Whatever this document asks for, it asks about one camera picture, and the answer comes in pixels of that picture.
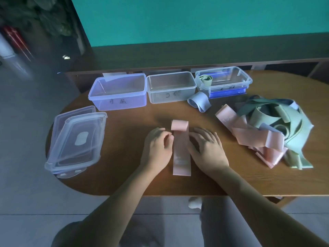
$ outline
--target oval table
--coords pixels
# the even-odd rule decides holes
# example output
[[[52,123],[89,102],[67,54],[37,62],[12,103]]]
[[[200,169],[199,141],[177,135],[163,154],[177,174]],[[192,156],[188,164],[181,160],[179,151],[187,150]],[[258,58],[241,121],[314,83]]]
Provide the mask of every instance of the oval table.
[[[269,169],[246,146],[239,145],[229,130],[215,117],[222,105],[232,106],[245,95],[211,99],[205,113],[186,101],[151,104],[145,107],[107,111],[105,137],[98,163],[83,173],[60,179],[68,187],[91,195],[111,195],[139,165],[147,133],[155,127],[170,128],[171,120],[188,120],[189,127],[203,127],[218,133],[230,166],[264,196],[329,195],[329,85],[319,81],[277,71],[250,71],[253,83],[248,95],[265,98],[294,99],[314,124],[303,153],[313,169],[289,168],[281,161]],[[92,105],[88,92],[81,94],[63,109],[68,112]],[[50,146],[50,129],[46,153]],[[191,177],[172,175],[172,159],[146,189],[144,195],[225,195],[203,174],[193,160]]]

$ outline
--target gray pants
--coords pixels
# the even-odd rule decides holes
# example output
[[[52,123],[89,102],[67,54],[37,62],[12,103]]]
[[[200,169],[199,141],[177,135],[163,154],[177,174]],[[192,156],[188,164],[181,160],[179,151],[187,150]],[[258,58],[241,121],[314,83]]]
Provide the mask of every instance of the gray pants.
[[[228,196],[203,197],[202,200],[200,220],[204,247],[261,246]],[[79,223],[70,223],[61,229],[55,236],[51,247],[60,247]],[[158,247],[160,245],[146,228],[136,222],[130,222],[121,238],[120,246]]]

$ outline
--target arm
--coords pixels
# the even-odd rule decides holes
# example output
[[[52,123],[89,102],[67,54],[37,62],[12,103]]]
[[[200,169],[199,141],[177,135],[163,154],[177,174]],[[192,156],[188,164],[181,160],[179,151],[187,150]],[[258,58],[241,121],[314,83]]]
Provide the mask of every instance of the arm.
[[[329,246],[264,198],[229,167],[217,133],[198,128],[195,131],[190,136],[198,141],[200,152],[189,143],[188,149],[193,160],[231,197],[263,247]]]
[[[173,135],[170,132],[164,128],[152,130],[145,139],[141,164],[137,170],[79,224],[62,247],[117,247],[144,191],[168,164],[172,144]]]

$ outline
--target teal wall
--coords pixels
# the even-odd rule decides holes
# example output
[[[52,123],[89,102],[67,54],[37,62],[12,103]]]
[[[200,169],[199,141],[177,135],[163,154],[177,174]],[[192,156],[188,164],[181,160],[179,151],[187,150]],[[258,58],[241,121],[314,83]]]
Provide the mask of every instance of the teal wall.
[[[92,46],[329,32],[329,0],[72,0]]]

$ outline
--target right hand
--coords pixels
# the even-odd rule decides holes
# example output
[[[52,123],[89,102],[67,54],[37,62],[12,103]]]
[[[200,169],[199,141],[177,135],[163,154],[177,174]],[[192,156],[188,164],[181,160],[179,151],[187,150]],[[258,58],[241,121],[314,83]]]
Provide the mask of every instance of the right hand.
[[[205,174],[210,176],[214,171],[229,167],[222,143],[217,133],[212,134],[206,129],[195,128],[196,132],[190,132],[190,136],[199,143],[198,152],[191,141],[187,145],[195,164]]]

